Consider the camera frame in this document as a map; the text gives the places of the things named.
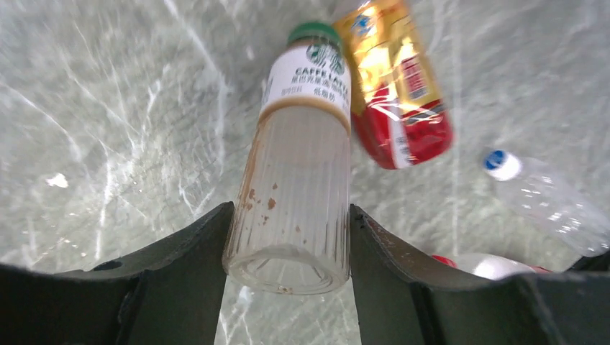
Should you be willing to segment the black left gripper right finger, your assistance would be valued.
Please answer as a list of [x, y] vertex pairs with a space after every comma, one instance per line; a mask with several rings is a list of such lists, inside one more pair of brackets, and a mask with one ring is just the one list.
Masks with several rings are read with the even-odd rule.
[[609, 256], [493, 281], [457, 270], [350, 209], [363, 344], [607, 344]]

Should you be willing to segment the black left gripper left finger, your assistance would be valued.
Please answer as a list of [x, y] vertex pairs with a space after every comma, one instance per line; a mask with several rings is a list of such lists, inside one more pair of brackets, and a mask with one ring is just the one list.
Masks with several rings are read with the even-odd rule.
[[213, 344], [234, 206], [92, 270], [1, 266], [3, 344]]

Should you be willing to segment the ribbed coffee latte bottle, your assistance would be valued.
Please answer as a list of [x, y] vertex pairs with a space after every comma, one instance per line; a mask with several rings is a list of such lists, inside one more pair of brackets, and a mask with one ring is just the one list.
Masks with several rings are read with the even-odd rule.
[[276, 58], [222, 260], [239, 283], [314, 295], [348, 281], [350, 103], [342, 49], [311, 38]]

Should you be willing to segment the gold red tea bottle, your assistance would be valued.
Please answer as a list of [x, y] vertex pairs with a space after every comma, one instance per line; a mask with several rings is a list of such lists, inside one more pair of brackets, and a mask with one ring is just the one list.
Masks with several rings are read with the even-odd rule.
[[407, 1], [338, 1], [352, 73], [352, 125], [376, 163], [400, 170], [446, 152], [450, 117]]

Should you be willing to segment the green bottle cap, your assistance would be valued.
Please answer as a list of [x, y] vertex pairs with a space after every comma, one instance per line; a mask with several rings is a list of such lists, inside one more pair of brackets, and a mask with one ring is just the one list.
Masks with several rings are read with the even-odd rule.
[[330, 24], [316, 21], [303, 22], [294, 27], [288, 35], [286, 46], [290, 47], [299, 40], [311, 38], [342, 49], [342, 39], [337, 31]]

